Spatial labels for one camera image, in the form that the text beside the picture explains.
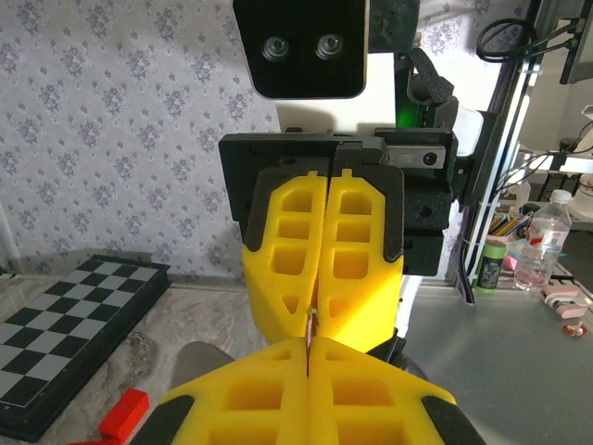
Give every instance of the plastic water bottle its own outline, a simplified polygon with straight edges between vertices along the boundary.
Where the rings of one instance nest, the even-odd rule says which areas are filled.
[[[570,192],[554,190],[550,203],[534,215],[515,269],[515,284],[521,289],[542,288],[552,276],[571,230],[567,208],[571,198]]]

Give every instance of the black and white chessboard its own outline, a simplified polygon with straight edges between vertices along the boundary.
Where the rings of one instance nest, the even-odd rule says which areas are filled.
[[[168,268],[94,256],[0,324],[0,434],[41,437],[167,289]]]

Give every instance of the gray table surface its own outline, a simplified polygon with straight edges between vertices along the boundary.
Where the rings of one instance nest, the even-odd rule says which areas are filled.
[[[536,294],[422,288],[406,353],[451,392],[488,444],[593,443],[593,332],[565,335],[567,321]],[[593,313],[586,325],[593,328]]]

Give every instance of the floral wallpaper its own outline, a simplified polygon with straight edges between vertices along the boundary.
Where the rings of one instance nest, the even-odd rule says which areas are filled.
[[[467,42],[525,3],[423,2],[424,44],[466,106],[485,108],[498,75]],[[463,87],[467,64],[491,73],[482,102]],[[0,5],[0,234],[22,272],[137,252],[190,279],[241,282],[217,143],[278,129],[230,0]]]

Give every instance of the bottle cap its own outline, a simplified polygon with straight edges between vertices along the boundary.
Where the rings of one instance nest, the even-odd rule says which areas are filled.
[[[567,192],[566,190],[554,190],[550,201],[557,204],[568,204],[571,202],[572,198],[573,195],[571,195],[571,192]]]

